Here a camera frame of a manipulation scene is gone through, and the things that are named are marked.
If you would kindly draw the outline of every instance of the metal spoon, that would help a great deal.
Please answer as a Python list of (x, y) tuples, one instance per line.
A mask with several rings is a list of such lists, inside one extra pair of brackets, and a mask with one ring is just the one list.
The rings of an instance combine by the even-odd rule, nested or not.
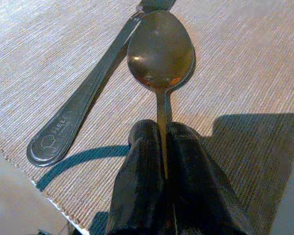
[(156, 11), (143, 18), (128, 46), (130, 71), (157, 96), (157, 122), (166, 180), (170, 172), (167, 124), (171, 121), (171, 114), (167, 112), (170, 101), (166, 99), (166, 94), (187, 78), (194, 60), (193, 45), (186, 29), (174, 15), (166, 11)]

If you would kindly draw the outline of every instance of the placemat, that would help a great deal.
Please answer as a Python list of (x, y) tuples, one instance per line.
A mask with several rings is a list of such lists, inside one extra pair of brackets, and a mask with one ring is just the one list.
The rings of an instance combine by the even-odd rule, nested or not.
[[(38, 168), (30, 139), (108, 49), (138, 0), (0, 1), (0, 150), (91, 234), (103, 234), (127, 136), (156, 119), (155, 95), (120, 54), (66, 158)], [(202, 136), (257, 234), (270, 230), (294, 159), (294, 0), (177, 0), (196, 50), (173, 119)]]

